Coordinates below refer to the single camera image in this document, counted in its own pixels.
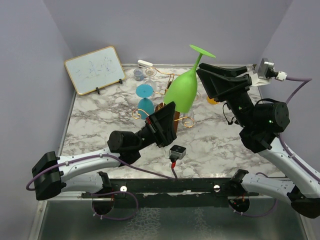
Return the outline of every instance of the wall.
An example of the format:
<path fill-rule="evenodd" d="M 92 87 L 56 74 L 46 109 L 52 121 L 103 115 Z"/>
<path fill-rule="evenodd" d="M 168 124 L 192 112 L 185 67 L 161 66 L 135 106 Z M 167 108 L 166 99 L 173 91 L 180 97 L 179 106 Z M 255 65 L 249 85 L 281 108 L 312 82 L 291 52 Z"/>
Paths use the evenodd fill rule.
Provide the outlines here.
<path fill-rule="evenodd" d="M 20 240 L 37 205 L 31 169 L 57 149 L 67 119 L 72 54 L 41 0 L 2 1 L 0 29 L 0 238 Z"/>
<path fill-rule="evenodd" d="M 285 131 L 287 144 L 307 163 L 320 171 L 320 1 L 293 0 L 281 24 L 274 33 L 263 57 L 275 62 L 276 70 L 292 77 L 311 77 L 288 104 L 291 123 Z M 264 97 L 285 101 L 298 86 L 295 82 L 273 81 L 261 87 Z M 314 221 L 318 238 L 320 219 Z"/>
<path fill-rule="evenodd" d="M 122 63 L 256 63 L 292 0 L 43 0 L 75 56 L 114 46 Z"/>

